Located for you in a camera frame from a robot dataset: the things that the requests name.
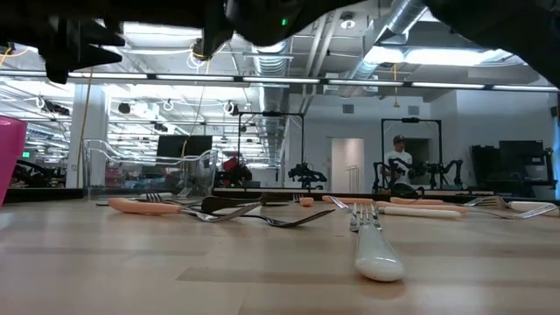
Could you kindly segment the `white pillar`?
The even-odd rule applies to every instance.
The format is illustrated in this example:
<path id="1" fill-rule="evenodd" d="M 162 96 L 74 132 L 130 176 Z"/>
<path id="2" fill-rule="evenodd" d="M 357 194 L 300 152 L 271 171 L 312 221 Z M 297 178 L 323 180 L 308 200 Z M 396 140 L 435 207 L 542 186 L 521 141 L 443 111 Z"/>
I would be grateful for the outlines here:
<path id="1" fill-rule="evenodd" d="M 111 98 L 101 85 L 74 85 L 70 124 L 70 144 L 66 168 L 66 188 L 83 184 L 84 161 L 81 148 L 84 139 L 106 140 Z"/>

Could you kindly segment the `black monitor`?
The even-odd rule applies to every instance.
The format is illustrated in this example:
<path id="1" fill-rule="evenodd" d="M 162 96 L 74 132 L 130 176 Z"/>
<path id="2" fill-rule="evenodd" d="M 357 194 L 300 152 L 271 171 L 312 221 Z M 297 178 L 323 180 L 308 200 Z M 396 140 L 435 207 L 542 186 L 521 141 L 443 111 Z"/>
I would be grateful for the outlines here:
<path id="1" fill-rule="evenodd" d="M 200 156 L 210 151 L 212 147 L 212 136 L 160 136 L 157 142 L 157 156 L 165 158 Z"/>

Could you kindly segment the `white door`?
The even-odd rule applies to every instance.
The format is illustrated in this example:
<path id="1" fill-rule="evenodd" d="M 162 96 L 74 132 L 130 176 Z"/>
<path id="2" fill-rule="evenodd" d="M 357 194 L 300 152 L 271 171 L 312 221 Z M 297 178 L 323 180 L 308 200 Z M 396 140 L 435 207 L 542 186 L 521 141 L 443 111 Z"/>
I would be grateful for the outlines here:
<path id="1" fill-rule="evenodd" d="M 364 140 L 331 139 L 331 192 L 362 193 L 364 190 Z"/>

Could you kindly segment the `white-handled fork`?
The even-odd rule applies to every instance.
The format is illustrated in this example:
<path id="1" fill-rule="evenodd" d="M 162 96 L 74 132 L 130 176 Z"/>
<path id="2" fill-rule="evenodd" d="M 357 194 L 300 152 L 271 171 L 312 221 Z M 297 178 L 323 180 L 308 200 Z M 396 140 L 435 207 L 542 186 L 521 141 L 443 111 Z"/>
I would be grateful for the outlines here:
<path id="1" fill-rule="evenodd" d="M 374 209 L 381 214 L 399 215 L 399 216 L 414 216 L 414 217 L 427 217 L 427 218 L 446 218 L 456 219 L 462 216 L 461 212 L 454 210 L 441 210 L 429 209 L 420 207 L 409 207 L 408 205 L 391 204 L 385 201 L 374 201 L 373 203 L 360 204 L 345 204 L 338 200 L 337 197 L 332 196 L 332 203 L 342 211 L 351 213 L 358 206 L 373 206 Z"/>
<path id="2" fill-rule="evenodd" d="M 490 214 L 501 219 L 525 220 L 544 214 L 559 214 L 560 206 L 548 202 L 509 201 L 500 196 L 478 197 L 484 198 L 480 204 L 470 207 L 472 212 Z"/>
<path id="3" fill-rule="evenodd" d="M 178 192 L 146 192 L 142 193 L 138 198 L 148 201 L 187 199 L 192 190 L 192 188 L 183 188 L 179 189 Z"/>
<path id="4" fill-rule="evenodd" d="M 377 282 L 403 279 L 404 265 L 384 238 L 372 203 L 353 204 L 349 229 L 357 234 L 354 265 L 360 274 Z"/>

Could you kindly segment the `black frame stand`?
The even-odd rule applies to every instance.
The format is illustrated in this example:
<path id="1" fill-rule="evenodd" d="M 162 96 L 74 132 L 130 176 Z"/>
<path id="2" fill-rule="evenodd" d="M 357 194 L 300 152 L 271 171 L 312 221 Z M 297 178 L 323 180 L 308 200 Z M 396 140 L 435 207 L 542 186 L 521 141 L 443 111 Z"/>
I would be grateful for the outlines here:
<path id="1" fill-rule="evenodd" d="M 426 152 L 408 153 L 413 157 L 412 164 L 421 165 L 425 170 L 425 174 L 421 177 L 416 177 L 410 180 L 410 185 L 414 189 L 417 188 L 428 189 L 430 187 L 430 174 L 426 170 L 427 164 L 443 163 L 443 139 L 442 139 L 442 123 L 440 120 L 420 119 L 417 117 L 404 117 L 404 118 L 383 118 L 381 120 L 381 144 L 385 144 L 385 132 L 393 127 L 391 124 L 385 128 L 385 122 L 394 122 L 397 124 L 397 131 L 393 138 L 397 135 L 405 137 L 405 150 L 407 142 L 414 143 L 416 140 L 422 142 L 426 141 Z M 384 162 L 384 151 L 382 154 L 381 162 Z"/>
<path id="2" fill-rule="evenodd" d="M 259 150 L 253 157 L 242 157 L 242 136 L 255 132 Z M 274 171 L 275 186 L 294 188 L 298 177 L 290 178 L 290 169 L 305 162 L 305 116 L 275 110 L 245 111 L 237 116 L 237 158 L 249 169 Z"/>

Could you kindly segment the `black desk workstation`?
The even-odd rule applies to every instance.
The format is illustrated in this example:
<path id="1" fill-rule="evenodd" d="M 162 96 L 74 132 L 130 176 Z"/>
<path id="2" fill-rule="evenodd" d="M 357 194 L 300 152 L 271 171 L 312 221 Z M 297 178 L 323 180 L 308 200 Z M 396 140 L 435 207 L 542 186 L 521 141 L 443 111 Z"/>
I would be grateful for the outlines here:
<path id="1" fill-rule="evenodd" d="M 500 140 L 497 147 L 470 147 L 478 188 L 508 196 L 535 198 L 535 187 L 557 188 L 551 148 L 542 140 Z"/>

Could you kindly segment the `horizontal light bar rail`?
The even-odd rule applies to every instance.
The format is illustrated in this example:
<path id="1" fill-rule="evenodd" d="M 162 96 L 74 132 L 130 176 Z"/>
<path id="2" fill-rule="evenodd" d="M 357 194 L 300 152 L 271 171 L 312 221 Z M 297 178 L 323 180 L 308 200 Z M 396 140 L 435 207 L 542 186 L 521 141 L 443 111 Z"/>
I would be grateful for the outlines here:
<path id="1" fill-rule="evenodd" d="M 188 85 L 190 83 L 201 86 L 217 86 L 220 84 L 277 84 L 277 85 L 323 85 L 339 87 L 372 87 L 372 88 L 434 88 L 457 90 L 483 90 L 496 92 L 522 93 L 556 93 L 560 89 L 552 86 L 535 85 L 506 85 L 480 83 L 447 83 L 430 81 L 399 81 L 399 80 L 350 80 L 327 78 L 296 78 L 296 77 L 266 77 L 239 75 L 209 75 L 209 74 L 158 74 L 158 73 L 70 73 L 67 80 L 72 83 L 96 82 L 111 84 L 160 84 L 160 85 Z"/>

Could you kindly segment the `pink plastic bin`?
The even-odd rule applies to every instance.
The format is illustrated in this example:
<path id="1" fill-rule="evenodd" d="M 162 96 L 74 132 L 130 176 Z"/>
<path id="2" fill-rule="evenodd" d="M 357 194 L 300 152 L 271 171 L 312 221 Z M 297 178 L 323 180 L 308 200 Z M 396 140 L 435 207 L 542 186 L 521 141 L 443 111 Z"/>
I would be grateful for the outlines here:
<path id="1" fill-rule="evenodd" d="M 0 207 L 4 203 L 15 165 L 23 155 L 26 130 L 26 122 L 0 115 Z"/>

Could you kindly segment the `ceiling light panel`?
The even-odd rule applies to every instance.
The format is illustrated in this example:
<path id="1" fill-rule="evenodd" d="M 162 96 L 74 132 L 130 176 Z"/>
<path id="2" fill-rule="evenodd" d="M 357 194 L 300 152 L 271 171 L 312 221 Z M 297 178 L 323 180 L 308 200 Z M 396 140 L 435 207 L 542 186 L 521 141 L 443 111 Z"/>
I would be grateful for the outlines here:
<path id="1" fill-rule="evenodd" d="M 364 56 L 369 64 L 407 63 L 431 66 L 473 67 L 502 62 L 513 57 L 511 52 L 498 50 L 469 50 L 451 48 L 388 48 L 373 46 Z"/>

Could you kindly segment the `upright side panel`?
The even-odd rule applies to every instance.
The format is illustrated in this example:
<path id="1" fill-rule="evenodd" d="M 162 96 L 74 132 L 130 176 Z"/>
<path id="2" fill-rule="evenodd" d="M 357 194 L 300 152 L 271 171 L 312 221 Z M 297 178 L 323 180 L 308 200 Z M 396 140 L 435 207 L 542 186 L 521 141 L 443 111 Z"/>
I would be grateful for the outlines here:
<path id="1" fill-rule="evenodd" d="M 553 113 L 553 172 L 556 180 L 555 198 L 560 200 L 560 94 L 555 96 Z"/>

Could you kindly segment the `silver ceiling duct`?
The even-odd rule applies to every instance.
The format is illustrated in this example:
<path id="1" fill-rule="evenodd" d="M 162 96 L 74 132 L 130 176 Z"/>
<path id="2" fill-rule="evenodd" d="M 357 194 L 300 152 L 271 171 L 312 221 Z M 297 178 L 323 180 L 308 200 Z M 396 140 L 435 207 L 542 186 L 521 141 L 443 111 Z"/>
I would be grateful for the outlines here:
<path id="1" fill-rule="evenodd" d="M 401 49 L 387 48 L 382 44 L 406 44 L 410 30 L 427 10 L 423 0 L 393 0 L 388 13 L 369 24 L 362 40 L 362 57 L 344 78 L 369 80 L 382 64 L 402 63 L 404 52 Z"/>

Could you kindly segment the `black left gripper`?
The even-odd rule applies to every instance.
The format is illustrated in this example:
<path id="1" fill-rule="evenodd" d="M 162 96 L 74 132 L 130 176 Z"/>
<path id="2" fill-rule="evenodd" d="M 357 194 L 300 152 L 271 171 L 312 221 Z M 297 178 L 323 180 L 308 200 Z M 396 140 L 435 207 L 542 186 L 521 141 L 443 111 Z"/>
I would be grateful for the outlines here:
<path id="1" fill-rule="evenodd" d="M 67 83 L 70 72 L 84 67 L 97 67 L 119 63 L 123 57 L 115 52 L 99 46 L 125 46 L 125 40 L 111 31 L 104 29 L 85 31 L 85 40 L 93 45 L 83 47 L 81 43 L 70 38 L 67 25 L 62 30 L 55 30 L 51 25 L 18 26 L 8 29 L 8 40 L 11 42 L 33 46 L 45 62 L 46 77 L 55 83 Z"/>

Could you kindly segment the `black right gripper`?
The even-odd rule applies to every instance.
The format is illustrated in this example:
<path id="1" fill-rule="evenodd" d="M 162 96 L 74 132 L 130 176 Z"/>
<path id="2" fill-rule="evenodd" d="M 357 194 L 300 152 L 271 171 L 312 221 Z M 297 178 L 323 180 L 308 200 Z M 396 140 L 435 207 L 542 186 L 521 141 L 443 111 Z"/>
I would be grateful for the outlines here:
<path id="1" fill-rule="evenodd" d="M 117 0 L 119 15 L 138 22 L 203 22 L 201 54 L 212 57 L 235 33 L 257 46 L 288 37 L 304 0 Z"/>

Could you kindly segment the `person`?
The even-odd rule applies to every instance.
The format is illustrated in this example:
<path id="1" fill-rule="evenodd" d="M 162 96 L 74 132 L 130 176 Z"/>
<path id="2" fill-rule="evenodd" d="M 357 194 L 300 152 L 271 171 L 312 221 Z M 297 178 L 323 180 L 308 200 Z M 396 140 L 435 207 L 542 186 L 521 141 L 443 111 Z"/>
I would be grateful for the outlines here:
<path id="1" fill-rule="evenodd" d="M 384 154 L 384 176 L 388 182 L 410 185 L 410 167 L 413 157 L 405 150 L 405 137 L 393 138 L 393 150 Z"/>

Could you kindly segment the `clear plastic bin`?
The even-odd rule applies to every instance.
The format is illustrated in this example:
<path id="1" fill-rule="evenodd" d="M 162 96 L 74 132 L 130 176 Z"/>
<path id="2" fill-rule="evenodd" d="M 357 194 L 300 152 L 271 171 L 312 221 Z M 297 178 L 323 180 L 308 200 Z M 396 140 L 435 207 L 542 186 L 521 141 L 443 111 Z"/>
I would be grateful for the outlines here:
<path id="1" fill-rule="evenodd" d="M 200 156 L 158 157 L 140 146 L 118 146 L 107 141 L 83 142 L 83 187 L 91 200 L 112 197 L 138 199 L 142 193 L 175 192 L 192 188 L 188 199 L 202 199 L 212 193 L 218 166 L 213 147 Z"/>

